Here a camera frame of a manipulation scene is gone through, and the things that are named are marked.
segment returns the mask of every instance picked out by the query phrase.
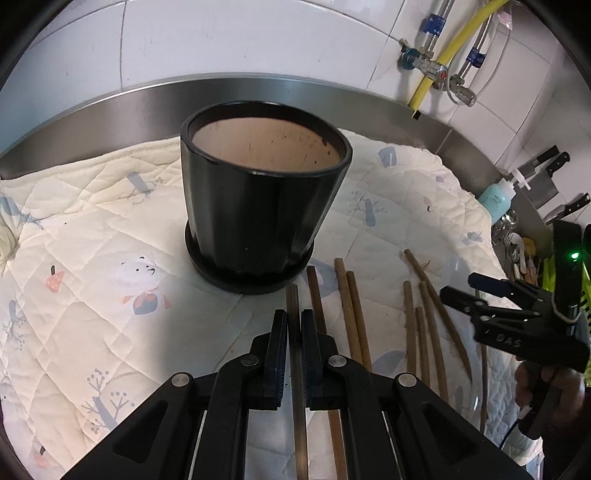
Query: black saucer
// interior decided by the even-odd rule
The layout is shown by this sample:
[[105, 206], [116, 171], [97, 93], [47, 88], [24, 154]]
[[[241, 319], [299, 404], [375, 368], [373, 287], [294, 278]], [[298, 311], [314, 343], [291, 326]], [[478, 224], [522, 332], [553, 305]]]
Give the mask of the black saucer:
[[305, 269], [312, 256], [312, 250], [314, 250], [314, 244], [312, 243], [299, 263], [289, 266], [281, 273], [238, 275], [232, 270], [218, 268], [202, 257], [199, 244], [191, 234], [189, 222], [187, 222], [185, 228], [185, 244], [193, 266], [205, 280], [222, 290], [244, 295], [262, 295], [285, 287]]

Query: cartoon bear print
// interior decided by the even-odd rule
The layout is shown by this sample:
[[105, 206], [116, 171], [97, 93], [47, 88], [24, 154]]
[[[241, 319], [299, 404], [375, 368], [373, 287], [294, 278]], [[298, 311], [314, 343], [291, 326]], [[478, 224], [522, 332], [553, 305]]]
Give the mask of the cartoon bear print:
[[[132, 306], [136, 315], [152, 313], [158, 308], [158, 286], [164, 278], [164, 271], [155, 263], [142, 255], [135, 260], [121, 262], [118, 277], [125, 296], [122, 303], [133, 300]], [[161, 295], [164, 308], [171, 304], [166, 295]]]

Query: white tile wall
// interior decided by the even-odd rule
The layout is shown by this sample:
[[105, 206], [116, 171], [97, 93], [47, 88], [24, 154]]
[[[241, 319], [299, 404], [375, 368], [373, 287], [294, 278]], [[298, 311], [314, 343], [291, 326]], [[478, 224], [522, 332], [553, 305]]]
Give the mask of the white tile wall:
[[0, 90], [0, 151], [53, 116], [121, 88], [123, 8], [87, 15], [25, 52]]
[[[570, 203], [582, 193], [591, 193], [591, 93], [570, 59], [560, 71], [558, 86], [538, 125], [525, 143], [523, 156], [533, 157], [558, 145], [570, 154], [570, 162], [553, 176], [556, 188], [565, 203]], [[549, 205], [540, 209], [551, 210]], [[585, 207], [572, 214], [583, 226], [591, 223], [591, 209]]]
[[[552, 32], [532, 15], [526, 7], [513, 4], [512, 7], [513, 31], [512, 38], [522, 45], [536, 52], [546, 61], [552, 61], [554, 51], [558, 46], [558, 40]], [[508, 30], [499, 28], [505, 35]]]
[[386, 39], [301, 1], [138, 0], [125, 14], [123, 86], [195, 72], [260, 72], [365, 88]]
[[499, 158], [515, 136], [503, 120], [479, 103], [458, 108], [450, 124], [490, 159]]
[[[185, 74], [303, 76], [407, 103], [421, 74], [398, 69], [400, 46], [395, 39], [422, 44], [423, 20], [440, 3], [74, 0], [35, 39], [0, 92], [0, 151], [39, 123], [90, 98]], [[456, 2], [436, 53], [479, 5], [480, 0]], [[494, 33], [493, 29], [485, 50]], [[468, 86], [476, 89], [484, 84], [504, 38], [502, 32], [496, 36], [483, 68], [470, 71]], [[458, 55], [458, 64], [471, 44]], [[421, 110], [455, 126], [492, 161], [502, 157], [502, 164], [508, 165], [516, 158], [522, 160], [529, 155], [522, 148], [544, 113], [556, 73], [561, 71], [555, 61], [558, 51], [551, 33], [525, 8], [514, 7], [509, 50], [480, 104], [458, 108], [445, 93], [432, 90]], [[569, 95], [570, 90], [562, 91], [561, 104], [573, 109], [580, 123], [591, 125], [591, 108]]]
[[[488, 58], [472, 82], [474, 91], [479, 91], [490, 78], [506, 40], [506, 35], [497, 32]], [[478, 101], [517, 132], [534, 104], [549, 69], [550, 64], [542, 57], [509, 39], [498, 72]]]
[[591, 89], [570, 58], [561, 73], [554, 97], [591, 137]]
[[305, 0], [356, 18], [389, 35], [404, 0]]
[[496, 165], [498, 167], [510, 170], [512, 168], [520, 167], [531, 158], [531, 155], [525, 152], [523, 147], [529, 141], [535, 128], [540, 122], [540, 119], [544, 115], [545, 110], [548, 108], [550, 99], [552, 98], [560, 81], [560, 77], [563, 74], [565, 56], [566, 53], [562, 47], [558, 46], [544, 84], [527, 114], [527, 117], [517, 131], [515, 138], [497, 162]]

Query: red mushroom print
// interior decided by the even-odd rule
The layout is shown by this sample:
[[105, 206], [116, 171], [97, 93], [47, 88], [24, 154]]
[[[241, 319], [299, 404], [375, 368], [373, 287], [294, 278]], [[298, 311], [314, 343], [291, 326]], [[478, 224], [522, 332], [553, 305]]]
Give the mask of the red mushroom print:
[[51, 266], [51, 277], [45, 280], [45, 286], [49, 288], [53, 293], [57, 293], [60, 290], [61, 281], [64, 278], [66, 272], [61, 271], [56, 273], [56, 266]]

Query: knife handle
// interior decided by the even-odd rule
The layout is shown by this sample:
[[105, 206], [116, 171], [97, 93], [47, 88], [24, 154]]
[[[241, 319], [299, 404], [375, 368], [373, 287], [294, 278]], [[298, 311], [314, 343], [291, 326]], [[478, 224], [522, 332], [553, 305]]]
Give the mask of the knife handle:
[[556, 145], [550, 147], [544, 153], [540, 154], [538, 157], [535, 158], [538, 161], [537, 165], [542, 165], [542, 163], [544, 163], [545, 161], [548, 161], [552, 157], [555, 157], [559, 153], [560, 153], [560, 150], [558, 149], [558, 147]]
[[562, 152], [558, 157], [556, 157], [555, 160], [552, 161], [550, 165], [546, 167], [548, 176], [552, 177], [552, 175], [568, 161], [570, 161], [570, 155], [568, 152]]
[[569, 203], [566, 207], [564, 207], [563, 216], [566, 217], [567, 215], [570, 215], [571, 213], [580, 210], [589, 203], [591, 203], [591, 197], [588, 193], [585, 193], [581, 198], [575, 200], [573, 203]]

